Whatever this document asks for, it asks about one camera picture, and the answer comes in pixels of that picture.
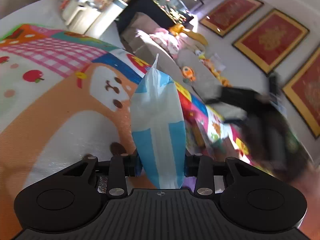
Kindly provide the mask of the colourful cartoon play mat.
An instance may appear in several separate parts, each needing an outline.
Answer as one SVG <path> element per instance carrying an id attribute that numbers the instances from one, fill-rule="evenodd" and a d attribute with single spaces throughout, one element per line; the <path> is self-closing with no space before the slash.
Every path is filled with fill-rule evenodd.
<path id="1" fill-rule="evenodd" d="M 130 98 L 152 59 L 76 33 L 22 24 L 1 39 L 1 239 L 14 199 L 92 154 L 131 154 Z"/>

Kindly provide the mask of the beige sofa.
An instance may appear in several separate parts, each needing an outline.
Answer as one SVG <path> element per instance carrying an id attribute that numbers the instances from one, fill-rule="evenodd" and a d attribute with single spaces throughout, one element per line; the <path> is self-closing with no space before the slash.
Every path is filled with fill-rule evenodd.
<path id="1" fill-rule="evenodd" d="M 121 37 L 138 58 L 148 64 L 157 58 L 159 70 L 202 101 L 219 96 L 222 87 L 231 85 L 217 68 L 220 61 L 205 57 L 205 38 L 182 24 L 164 29 L 137 12 Z"/>

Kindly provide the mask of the pink plush toy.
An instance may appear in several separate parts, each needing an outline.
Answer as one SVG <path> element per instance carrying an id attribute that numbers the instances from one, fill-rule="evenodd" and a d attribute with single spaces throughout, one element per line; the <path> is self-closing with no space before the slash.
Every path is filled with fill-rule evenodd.
<path id="1" fill-rule="evenodd" d="M 154 33 L 151 33 L 150 38 L 163 48 L 174 60 L 178 58 L 178 53 L 181 49 L 179 40 L 173 36 L 167 29 L 156 28 Z"/>

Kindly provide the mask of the black tank cabinet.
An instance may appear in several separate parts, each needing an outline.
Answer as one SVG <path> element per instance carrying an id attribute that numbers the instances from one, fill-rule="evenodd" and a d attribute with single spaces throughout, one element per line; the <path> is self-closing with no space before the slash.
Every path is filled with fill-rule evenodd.
<path id="1" fill-rule="evenodd" d="M 116 22 L 119 33 L 122 33 L 135 18 L 144 15 L 164 29 L 176 24 L 153 0 L 130 0 Z"/>

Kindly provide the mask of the blue white tissue pack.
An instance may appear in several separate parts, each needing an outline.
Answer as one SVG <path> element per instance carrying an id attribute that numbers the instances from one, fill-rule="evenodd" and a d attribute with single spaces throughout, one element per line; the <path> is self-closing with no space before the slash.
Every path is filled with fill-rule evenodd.
<path id="1" fill-rule="evenodd" d="M 131 133 L 147 177 L 158 189 L 178 189 L 184 180 L 185 122 L 174 80 L 157 61 L 130 100 Z"/>

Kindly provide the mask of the orange fish plush toy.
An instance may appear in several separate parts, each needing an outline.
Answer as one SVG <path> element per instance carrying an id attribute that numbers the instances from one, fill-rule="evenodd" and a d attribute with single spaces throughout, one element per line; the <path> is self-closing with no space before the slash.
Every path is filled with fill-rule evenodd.
<path id="1" fill-rule="evenodd" d="M 196 80 L 196 76 L 192 68 L 187 66 L 182 67 L 181 72 L 185 80 L 188 80 L 189 82 Z"/>

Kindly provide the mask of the yellow duck plush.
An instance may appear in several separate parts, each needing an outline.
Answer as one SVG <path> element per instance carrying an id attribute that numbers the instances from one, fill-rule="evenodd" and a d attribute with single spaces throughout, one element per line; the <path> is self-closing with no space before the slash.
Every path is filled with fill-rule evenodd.
<path id="1" fill-rule="evenodd" d="M 193 40 L 200 42 L 202 45 L 208 46 L 208 41 L 206 40 L 206 38 L 203 35 L 201 35 L 199 33 L 195 33 L 189 29 L 186 29 L 184 27 L 184 25 L 182 25 L 182 24 L 173 25 L 172 27 L 169 28 L 169 32 L 174 36 L 177 36 L 177 35 L 180 35 L 181 33 L 184 33 L 185 35 L 192 38 Z"/>

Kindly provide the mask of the row of orange plush toys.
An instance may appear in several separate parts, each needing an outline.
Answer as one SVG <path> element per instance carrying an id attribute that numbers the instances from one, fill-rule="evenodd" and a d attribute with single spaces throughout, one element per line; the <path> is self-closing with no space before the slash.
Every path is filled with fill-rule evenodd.
<path id="1" fill-rule="evenodd" d="M 205 67 L 209 69 L 209 71 L 213 74 L 213 76 L 220 81 L 223 87 L 231 87 L 230 81 L 222 76 L 222 71 L 225 70 L 225 65 L 221 62 L 220 58 L 217 54 L 214 54 L 210 58 L 206 58 L 203 54 L 199 56 L 200 61 L 203 63 Z"/>

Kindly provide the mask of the red gold framed picture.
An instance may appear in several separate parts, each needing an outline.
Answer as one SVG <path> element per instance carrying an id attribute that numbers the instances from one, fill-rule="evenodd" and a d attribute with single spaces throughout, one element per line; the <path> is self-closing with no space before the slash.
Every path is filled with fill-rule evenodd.
<path id="1" fill-rule="evenodd" d="M 200 20 L 219 37 L 225 37 L 264 5 L 261 0 L 224 0 Z"/>

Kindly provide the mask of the white bottle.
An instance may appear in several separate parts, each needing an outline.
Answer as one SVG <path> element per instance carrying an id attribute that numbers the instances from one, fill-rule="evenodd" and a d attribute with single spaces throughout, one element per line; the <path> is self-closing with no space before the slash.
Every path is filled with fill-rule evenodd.
<path id="1" fill-rule="evenodd" d="M 85 35 L 92 38 L 99 38 L 126 7 L 127 3 L 123 0 L 113 0 L 101 12 L 98 18 L 85 32 Z"/>

